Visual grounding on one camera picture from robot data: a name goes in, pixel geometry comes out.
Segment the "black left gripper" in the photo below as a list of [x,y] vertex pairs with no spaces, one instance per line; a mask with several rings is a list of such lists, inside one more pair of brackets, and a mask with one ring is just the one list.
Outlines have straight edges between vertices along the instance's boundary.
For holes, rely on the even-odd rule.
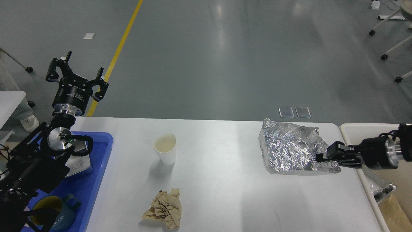
[[[89,98],[92,97],[96,102],[102,100],[108,90],[109,83],[103,78],[103,67],[98,70],[97,77],[91,81],[75,75],[68,65],[71,54],[72,51],[68,51],[64,58],[53,58],[45,79],[47,82],[59,84],[52,103],[55,112],[69,110],[72,111],[73,116],[83,116]],[[96,92],[93,91],[95,86],[99,86],[99,90]]]

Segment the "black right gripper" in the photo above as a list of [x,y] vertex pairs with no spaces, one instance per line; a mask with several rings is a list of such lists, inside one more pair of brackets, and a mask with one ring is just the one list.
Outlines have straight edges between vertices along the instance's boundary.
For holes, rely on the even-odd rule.
[[316,154],[317,162],[336,161],[339,166],[362,169],[363,162],[371,170],[397,169],[403,160],[400,142],[387,136],[364,139],[354,147],[341,141],[331,144],[325,153]]

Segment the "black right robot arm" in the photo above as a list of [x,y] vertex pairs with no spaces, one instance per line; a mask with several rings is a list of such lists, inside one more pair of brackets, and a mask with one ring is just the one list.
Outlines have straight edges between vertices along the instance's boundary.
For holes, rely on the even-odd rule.
[[399,160],[411,162],[411,124],[401,123],[396,130],[366,138],[358,145],[346,146],[341,141],[331,144],[326,153],[316,154],[317,162],[336,161],[340,166],[372,170],[397,169]]

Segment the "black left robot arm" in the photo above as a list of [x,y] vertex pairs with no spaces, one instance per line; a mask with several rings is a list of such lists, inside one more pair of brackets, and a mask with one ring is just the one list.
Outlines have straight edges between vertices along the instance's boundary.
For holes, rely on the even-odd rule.
[[109,84],[97,77],[88,80],[73,73],[68,62],[72,52],[50,62],[46,81],[57,82],[58,91],[53,100],[53,119],[41,123],[9,154],[6,176],[1,179],[1,231],[19,232],[25,225],[33,231],[48,232],[59,211],[52,207],[25,210],[38,190],[50,193],[69,173],[66,166],[70,157],[85,157],[94,147],[87,135],[71,132],[77,116],[82,116],[90,98],[102,100]]

